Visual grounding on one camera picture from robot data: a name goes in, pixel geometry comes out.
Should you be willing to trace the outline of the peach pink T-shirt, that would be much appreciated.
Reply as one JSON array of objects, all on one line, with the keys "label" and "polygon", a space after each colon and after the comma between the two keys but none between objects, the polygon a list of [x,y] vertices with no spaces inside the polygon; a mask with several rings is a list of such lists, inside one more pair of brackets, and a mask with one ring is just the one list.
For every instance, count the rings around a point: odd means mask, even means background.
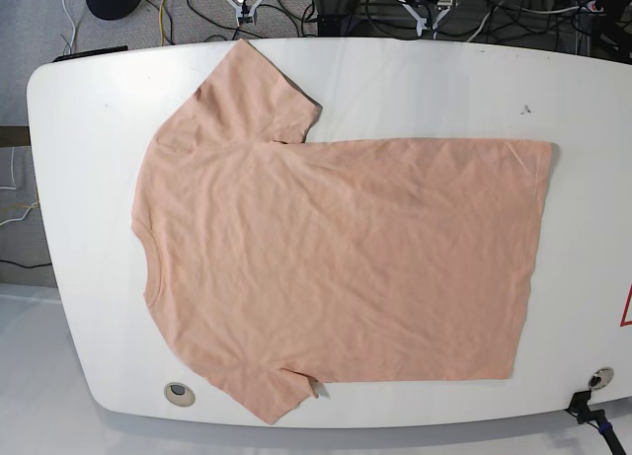
[{"label": "peach pink T-shirt", "polygon": [[131,228],[168,347],[269,423],[314,383],[510,377],[551,145],[309,143],[320,111],[239,41],[151,139]]}]

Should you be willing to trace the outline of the black flat bar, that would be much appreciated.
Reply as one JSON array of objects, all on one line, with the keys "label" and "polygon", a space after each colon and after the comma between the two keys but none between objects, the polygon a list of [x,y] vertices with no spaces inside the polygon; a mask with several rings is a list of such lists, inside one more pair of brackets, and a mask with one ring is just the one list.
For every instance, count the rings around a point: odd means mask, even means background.
[{"label": "black flat bar", "polygon": [[119,53],[119,52],[125,52],[125,51],[128,51],[128,46],[127,45],[107,47],[107,48],[99,48],[99,49],[93,49],[93,50],[86,50],[86,51],[81,51],[81,52],[75,52],[75,53],[70,53],[70,54],[59,55],[59,56],[55,57],[52,60],[51,63],[61,62],[61,61],[68,61],[68,60],[74,60],[74,59],[80,59],[80,58],[87,58],[87,57],[97,56],[97,55]]}]

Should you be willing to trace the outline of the black aluminium frame post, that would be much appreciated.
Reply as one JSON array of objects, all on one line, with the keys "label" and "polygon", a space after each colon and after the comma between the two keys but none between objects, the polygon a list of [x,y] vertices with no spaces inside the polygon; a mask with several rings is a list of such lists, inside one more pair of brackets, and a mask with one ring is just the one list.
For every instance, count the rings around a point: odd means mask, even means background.
[{"label": "black aluminium frame post", "polygon": [[344,38],[351,32],[356,17],[356,0],[312,1],[319,38]]}]

